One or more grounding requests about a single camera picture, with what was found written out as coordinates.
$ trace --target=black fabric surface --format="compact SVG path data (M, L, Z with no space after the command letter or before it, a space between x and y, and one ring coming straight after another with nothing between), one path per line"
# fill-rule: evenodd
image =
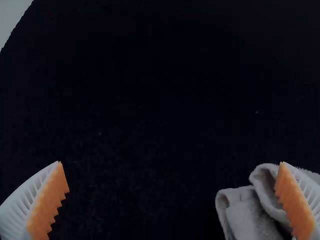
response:
M58 160L50 239L224 239L219 189L320 172L317 9L34 0L0 53L0 200Z

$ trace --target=gray towel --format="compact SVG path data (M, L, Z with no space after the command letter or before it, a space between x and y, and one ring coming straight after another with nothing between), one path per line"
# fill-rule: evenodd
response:
M218 191L215 208L226 240L286 240L289 221L275 196L278 165L258 165L250 174L252 185ZM320 175L300 169L320 184Z

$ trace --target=black cloth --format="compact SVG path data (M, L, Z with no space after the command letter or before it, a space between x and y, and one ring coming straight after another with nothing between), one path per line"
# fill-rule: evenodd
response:
M320 172L317 9L34 0L0 53L0 200L62 161L51 239L223 239L219 189Z

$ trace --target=gray cloth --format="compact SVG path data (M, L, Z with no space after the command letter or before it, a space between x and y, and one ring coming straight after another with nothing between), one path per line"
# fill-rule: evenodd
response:
M250 174L252 185L218 191L215 208L226 240L285 240L280 228L291 233L286 212L278 203L274 185L278 165L258 165ZM320 184L320 175L300 169Z

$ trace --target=white wall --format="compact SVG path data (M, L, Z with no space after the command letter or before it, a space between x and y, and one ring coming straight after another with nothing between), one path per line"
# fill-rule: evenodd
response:
M33 0L0 0L0 51Z

